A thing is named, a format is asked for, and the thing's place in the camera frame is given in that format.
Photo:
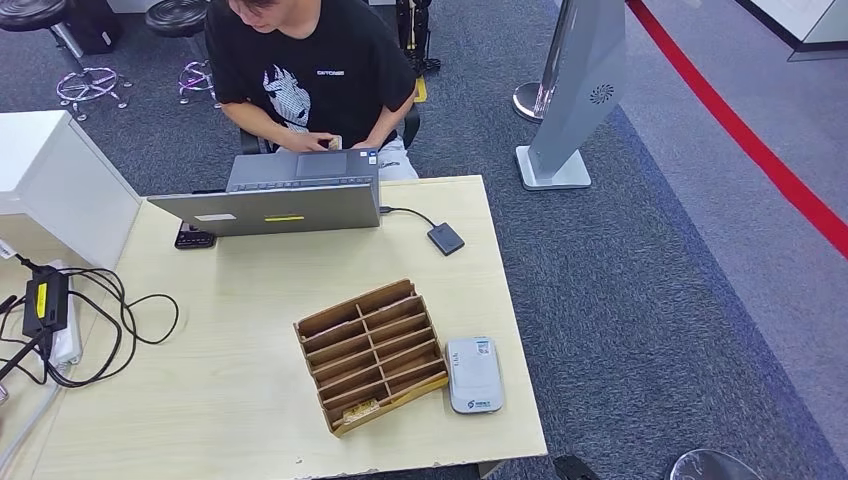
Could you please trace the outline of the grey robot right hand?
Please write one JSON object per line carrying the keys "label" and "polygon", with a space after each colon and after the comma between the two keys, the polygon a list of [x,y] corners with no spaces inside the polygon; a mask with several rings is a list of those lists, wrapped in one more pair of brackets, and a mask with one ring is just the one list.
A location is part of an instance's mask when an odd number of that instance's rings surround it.
{"label": "grey robot right hand", "polygon": [[560,480],[599,480],[599,476],[575,455],[555,457],[552,463]]}

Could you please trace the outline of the person's right hand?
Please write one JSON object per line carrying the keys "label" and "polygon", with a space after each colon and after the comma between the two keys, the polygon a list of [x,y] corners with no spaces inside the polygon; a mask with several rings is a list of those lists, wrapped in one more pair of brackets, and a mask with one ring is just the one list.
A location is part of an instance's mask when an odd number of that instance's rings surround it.
{"label": "person's right hand", "polygon": [[321,132],[284,131],[278,141],[281,147],[295,152],[327,151],[336,136]]}

